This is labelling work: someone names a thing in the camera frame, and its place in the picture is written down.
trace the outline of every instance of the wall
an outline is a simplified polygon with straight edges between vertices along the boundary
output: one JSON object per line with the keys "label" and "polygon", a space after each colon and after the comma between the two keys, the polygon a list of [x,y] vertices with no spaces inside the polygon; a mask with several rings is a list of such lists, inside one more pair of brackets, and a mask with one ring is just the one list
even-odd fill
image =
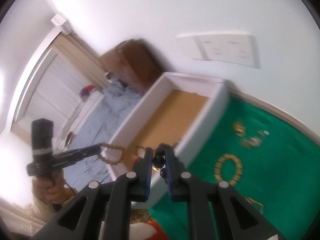
{"label": "wall", "polygon": [[31,203],[31,177],[26,170],[32,161],[31,147],[10,132],[0,137],[0,149],[0,196],[22,206]]}
{"label": "wall", "polygon": [[53,29],[50,19],[54,14],[47,0],[16,0],[0,24],[0,133],[18,80],[36,48]]}
{"label": "wall", "polygon": [[[320,135],[320,30],[301,0],[52,0],[99,54],[145,38],[167,70],[231,80]],[[175,37],[242,31],[255,36],[261,69],[184,58]]]}

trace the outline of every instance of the beige curtain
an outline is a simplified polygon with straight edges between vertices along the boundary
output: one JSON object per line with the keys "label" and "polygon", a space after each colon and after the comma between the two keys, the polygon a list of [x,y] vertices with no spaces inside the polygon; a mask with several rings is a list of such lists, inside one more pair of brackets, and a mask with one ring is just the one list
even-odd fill
{"label": "beige curtain", "polygon": [[108,81],[104,78],[105,71],[102,70],[102,63],[91,49],[74,34],[64,36],[60,33],[52,42],[51,47],[90,80],[98,90],[108,86]]}

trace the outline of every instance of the gray cloth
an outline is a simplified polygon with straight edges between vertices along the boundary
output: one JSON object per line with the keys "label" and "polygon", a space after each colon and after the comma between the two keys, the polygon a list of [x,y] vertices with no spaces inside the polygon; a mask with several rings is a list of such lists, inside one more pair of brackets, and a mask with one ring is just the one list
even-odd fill
{"label": "gray cloth", "polygon": [[[68,150],[79,149],[100,142],[108,142],[124,119],[141,99],[141,95],[113,81],[103,89],[104,98],[90,114]],[[68,184],[80,191],[89,182],[110,182],[105,163],[92,156],[64,169]]]}

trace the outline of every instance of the white switch plate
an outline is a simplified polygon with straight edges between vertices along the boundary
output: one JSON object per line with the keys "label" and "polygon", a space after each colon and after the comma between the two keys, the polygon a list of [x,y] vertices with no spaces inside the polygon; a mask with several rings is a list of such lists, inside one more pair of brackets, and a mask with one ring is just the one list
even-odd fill
{"label": "white switch plate", "polygon": [[204,34],[180,36],[178,45],[193,59],[219,60],[259,68],[254,39],[249,34]]}

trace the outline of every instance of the green tablecloth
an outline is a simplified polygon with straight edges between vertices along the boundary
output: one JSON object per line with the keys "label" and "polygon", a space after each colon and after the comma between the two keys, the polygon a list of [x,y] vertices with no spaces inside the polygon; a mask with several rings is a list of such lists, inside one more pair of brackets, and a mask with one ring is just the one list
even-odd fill
{"label": "green tablecloth", "polygon": [[[243,138],[232,129],[241,119],[244,138],[267,130],[270,135],[257,148],[245,148]],[[320,210],[320,148],[295,128],[275,116],[232,98],[223,118],[188,168],[201,179],[216,183],[214,165],[223,154],[236,155],[243,164],[243,175],[235,189],[244,197],[264,205],[263,215],[287,240],[299,240]],[[222,168],[230,180],[235,166],[227,161]],[[185,203],[172,203],[165,195],[152,209],[171,240],[187,237]]]}

